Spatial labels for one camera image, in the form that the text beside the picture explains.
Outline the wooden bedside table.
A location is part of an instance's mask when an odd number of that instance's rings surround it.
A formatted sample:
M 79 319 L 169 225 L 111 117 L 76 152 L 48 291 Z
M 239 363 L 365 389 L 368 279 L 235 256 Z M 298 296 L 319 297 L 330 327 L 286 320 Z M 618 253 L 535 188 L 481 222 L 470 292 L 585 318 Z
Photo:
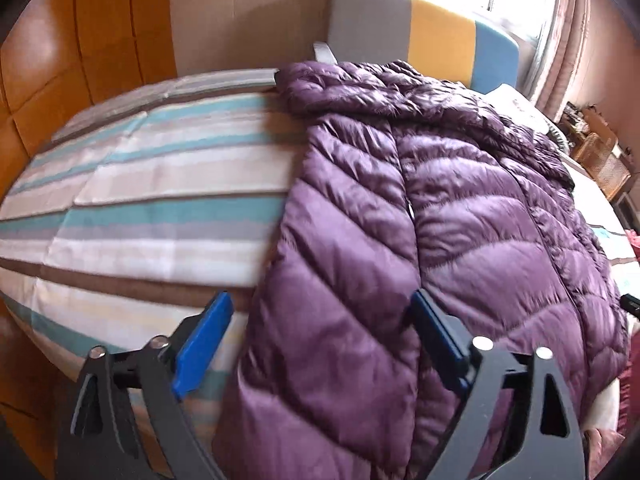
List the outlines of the wooden bedside table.
M 620 147 L 616 133 L 592 106 L 567 102 L 558 123 L 570 158 L 595 180 L 624 228 L 639 232 L 639 169 Z

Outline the purple quilted down jacket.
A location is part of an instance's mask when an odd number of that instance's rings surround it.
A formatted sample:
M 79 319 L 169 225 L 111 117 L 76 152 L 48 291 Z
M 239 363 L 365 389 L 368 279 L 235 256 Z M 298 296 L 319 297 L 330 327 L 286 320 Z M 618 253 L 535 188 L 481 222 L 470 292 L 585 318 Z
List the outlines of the purple quilted down jacket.
M 410 479 L 434 460 L 457 399 L 405 324 L 418 289 L 499 347 L 551 349 L 585 416 L 628 325 L 553 143 L 404 62 L 276 81 L 309 146 L 224 394 L 224 475 Z

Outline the brown wooden wardrobe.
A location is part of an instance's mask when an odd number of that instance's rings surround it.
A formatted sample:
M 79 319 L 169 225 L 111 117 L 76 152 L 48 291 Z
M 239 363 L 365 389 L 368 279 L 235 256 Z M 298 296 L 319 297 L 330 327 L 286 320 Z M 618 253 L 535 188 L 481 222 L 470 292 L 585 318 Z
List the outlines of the brown wooden wardrobe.
M 75 114 L 177 75 L 169 0 L 29 0 L 1 43 L 1 188 Z

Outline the striped bed quilt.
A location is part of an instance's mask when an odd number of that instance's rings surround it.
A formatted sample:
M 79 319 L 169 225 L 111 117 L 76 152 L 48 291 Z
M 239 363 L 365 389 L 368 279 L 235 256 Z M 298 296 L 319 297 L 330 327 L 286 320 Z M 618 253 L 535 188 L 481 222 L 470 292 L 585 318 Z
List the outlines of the striped bed quilt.
M 274 70 L 223 70 L 90 107 L 35 154 L 1 202 L 1 301 L 62 373 L 43 391 L 58 412 L 92 349 L 140 349 L 228 292 L 183 401 L 210 443 L 306 140 Z

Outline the white printed pillow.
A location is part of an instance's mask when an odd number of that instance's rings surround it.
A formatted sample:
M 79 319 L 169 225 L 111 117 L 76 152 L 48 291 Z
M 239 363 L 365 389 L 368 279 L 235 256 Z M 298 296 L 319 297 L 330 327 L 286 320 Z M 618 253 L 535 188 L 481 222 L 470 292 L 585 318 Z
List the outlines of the white printed pillow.
M 570 154 L 570 146 L 565 134 L 546 115 L 537 110 L 532 102 L 512 86 L 500 84 L 498 88 L 486 93 L 485 98 L 494 107 L 506 112 L 514 122 L 544 133 L 562 153 L 565 155 Z

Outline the grey yellow blue headboard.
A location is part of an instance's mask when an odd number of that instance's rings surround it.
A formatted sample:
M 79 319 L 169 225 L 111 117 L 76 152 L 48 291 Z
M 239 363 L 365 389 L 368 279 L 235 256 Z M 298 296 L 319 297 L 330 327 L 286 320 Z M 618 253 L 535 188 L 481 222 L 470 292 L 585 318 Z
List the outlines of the grey yellow blue headboard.
M 483 94 L 518 82 L 520 49 L 503 27 L 428 0 L 330 0 L 326 44 L 338 62 L 405 61 Z

